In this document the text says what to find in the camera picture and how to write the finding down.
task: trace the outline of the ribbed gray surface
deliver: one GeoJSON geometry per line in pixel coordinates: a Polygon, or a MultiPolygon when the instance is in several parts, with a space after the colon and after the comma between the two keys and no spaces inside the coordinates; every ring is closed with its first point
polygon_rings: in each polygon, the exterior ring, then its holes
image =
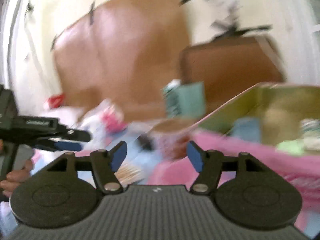
{"type": "Polygon", "coordinates": [[[252,231],[222,217],[205,196],[184,186],[130,186],[106,196],[86,219],[67,228],[42,230],[19,226],[8,240],[306,240],[294,227],[252,231]]]}

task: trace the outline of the teal box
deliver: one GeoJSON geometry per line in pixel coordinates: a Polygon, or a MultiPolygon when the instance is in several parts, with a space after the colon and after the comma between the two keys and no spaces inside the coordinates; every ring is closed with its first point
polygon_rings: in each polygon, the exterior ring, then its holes
{"type": "Polygon", "coordinates": [[[164,88],[167,116],[198,119],[206,114],[203,82],[164,88]]]}

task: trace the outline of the round black disc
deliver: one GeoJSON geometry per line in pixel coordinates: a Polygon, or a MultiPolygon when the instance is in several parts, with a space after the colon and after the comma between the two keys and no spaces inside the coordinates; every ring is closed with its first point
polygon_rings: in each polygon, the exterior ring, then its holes
{"type": "Polygon", "coordinates": [[[98,199],[98,192],[88,182],[62,172],[48,172],[19,186],[10,206],[23,224],[60,228],[87,217],[98,199]]]}
{"type": "Polygon", "coordinates": [[[248,172],[222,184],[215,203],[231,221],[258,230],[293,224],[302,208],[302,198],[292,185],[263,172],[248,172]]]}

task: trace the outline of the white logo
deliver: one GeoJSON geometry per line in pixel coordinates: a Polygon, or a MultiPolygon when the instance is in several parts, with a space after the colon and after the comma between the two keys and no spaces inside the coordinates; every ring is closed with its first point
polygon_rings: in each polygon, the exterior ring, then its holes
{"type": "Polygon", "coordinates": [[[49,126],[50,122],[49,122],[49,121],[35,121],[35,120],[28,120],[28,121],[26,121],[26,124],[33,124],[33,125],[45,125],[45,126],[49,126]]]}
{"type": "Polygon", "coordinates": [[[154,188],[152,191],[153,191],[153,192],[156,192],[156,193],[159,193],[160,191],[162,191],[162,189],[159,188],[159,187],[157,187],[157,188],[154,188]]]}

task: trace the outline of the light green object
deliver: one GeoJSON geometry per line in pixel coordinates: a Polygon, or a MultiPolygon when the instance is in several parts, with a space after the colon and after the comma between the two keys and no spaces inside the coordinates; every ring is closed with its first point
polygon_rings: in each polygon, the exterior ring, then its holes
{"type": "Polygon", "coordinates": [[[276,146],[277,150],[284,151],[291,156],[303,156],[304,144],[302,140],[283,141],[276,146]]]}
{"type": "Polygon", "coordinates": [[[202,118],[206,114],[203,82],[187,85],[171,85],[171,83],[163,89],[167,116],[202,118]]]}

